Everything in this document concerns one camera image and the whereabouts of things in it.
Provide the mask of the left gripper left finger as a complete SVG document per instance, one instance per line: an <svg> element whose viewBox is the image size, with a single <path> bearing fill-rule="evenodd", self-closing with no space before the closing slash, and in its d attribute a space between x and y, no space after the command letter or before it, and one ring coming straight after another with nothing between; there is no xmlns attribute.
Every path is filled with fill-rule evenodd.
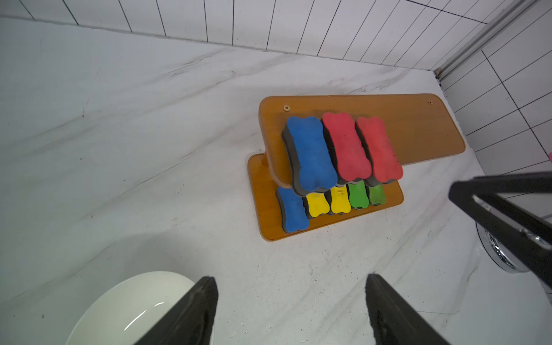
<svg viewBox="0 0 552 345"><path fill-rule="evenodd" d="M137 343L209 345L218 296L215 278L201 278Z"/></svg>

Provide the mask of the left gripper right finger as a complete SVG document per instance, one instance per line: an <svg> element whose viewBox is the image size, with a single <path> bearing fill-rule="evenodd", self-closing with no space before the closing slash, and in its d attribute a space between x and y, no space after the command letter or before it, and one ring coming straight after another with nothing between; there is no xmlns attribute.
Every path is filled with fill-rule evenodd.
<svg viewBox="0 0 552 345"><path fill-rule="evenodd" d="M366 304L376 344L447 344L381 276L367 276Z"/></svg>

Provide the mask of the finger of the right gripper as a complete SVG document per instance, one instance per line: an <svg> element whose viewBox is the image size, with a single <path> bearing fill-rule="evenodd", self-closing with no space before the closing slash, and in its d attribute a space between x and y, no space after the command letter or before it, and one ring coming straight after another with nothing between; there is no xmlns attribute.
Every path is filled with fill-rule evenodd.
<svg viewBox="0 0 552 345"><path fill-rule="evenodd" d="M551 250L522 231L551 244L551 223L501 197L502 193L551 193L551 173L475 177L452 183L448 199L510 250L531 272L551 287Z"/></svg>

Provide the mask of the orange wooden two-tier shelf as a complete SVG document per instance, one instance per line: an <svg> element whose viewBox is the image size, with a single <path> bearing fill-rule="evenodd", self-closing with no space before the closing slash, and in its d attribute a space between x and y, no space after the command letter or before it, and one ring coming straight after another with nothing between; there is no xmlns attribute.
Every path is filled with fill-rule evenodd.
<svg viewBox="0 0 552 345"><path fill-rule="evenodd" d="M270 96L259 123L265 152L247 168L267 241L398 206L405 165L466 148L431 93Z"/></svg>

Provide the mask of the red eraser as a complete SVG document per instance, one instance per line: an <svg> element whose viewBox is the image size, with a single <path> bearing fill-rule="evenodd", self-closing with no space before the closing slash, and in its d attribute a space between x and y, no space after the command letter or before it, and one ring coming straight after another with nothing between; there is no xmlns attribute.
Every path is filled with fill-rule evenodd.
<svg viewBox="0 0 552 345"><path fill-rule="evenodd" d="M337 185L358 183L372 175L372 165L356 130L355 120L347 113L322 116L324 137L338 174Z"/></svg>
<svg viewBox="0 0 552 345"><path fill-rule="evenodd" d="M395 155L385 123L378 117L359 117L356 131L372 165L372 175L365 180L370 187L398 181L403 177L403 167Z"/></svg>

